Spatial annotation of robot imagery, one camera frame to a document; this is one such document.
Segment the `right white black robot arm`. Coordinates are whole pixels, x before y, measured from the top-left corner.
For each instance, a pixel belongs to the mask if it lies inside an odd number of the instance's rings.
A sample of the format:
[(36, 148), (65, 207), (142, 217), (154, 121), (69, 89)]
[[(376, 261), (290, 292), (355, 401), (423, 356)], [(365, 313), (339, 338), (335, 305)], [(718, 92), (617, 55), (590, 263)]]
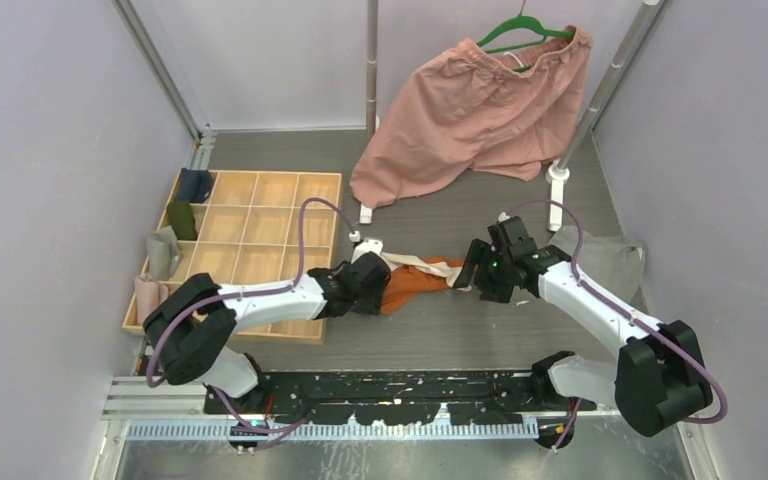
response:
[(538, 247), (517, 216), (501, 216), (488, 233), (488, 241), (470, 243), (455, 288), (474, 286), (481, 300), (496, 303), (526, 290), (577, 321), (613, 358), (597, 362), (561, 351), (534, 363), (531, 395), (540, 407), (589, 400), (617, 409), (633, 430), (652, 437), (679, 422), (701, 422), (699, 412), (723, 400), (689, 325), (633, 309), (570, 254)]

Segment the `orange white underwear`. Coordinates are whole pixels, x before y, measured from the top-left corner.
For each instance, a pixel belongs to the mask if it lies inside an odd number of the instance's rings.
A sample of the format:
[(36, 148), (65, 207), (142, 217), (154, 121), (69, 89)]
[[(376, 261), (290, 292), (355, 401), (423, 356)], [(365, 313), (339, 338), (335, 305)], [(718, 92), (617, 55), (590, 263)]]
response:
[(389, 252), (382, 252), (381, 258), (391, 269), (381, 300), (382, 315), (392, 315), (421, 293), (455, 289), (465, 263), (462, 258), (421, 258)]

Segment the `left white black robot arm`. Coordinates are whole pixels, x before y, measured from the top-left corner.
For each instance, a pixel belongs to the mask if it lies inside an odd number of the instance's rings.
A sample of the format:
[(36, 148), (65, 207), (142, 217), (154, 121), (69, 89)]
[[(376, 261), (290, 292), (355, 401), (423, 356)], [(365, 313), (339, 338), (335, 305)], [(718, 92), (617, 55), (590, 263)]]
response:
[(334, 268), (313, 268), (292, 281), (218, 284), (207, 273), (190, 277), (144, 320), (153, 349), (150, 387), (201, 382), (244, 413), (260, 410), (267, 387), (254, 361), (228, 347), (231, 337), (291, 320), (340, 317), (379, 299), (391, 270), (367, 252)]

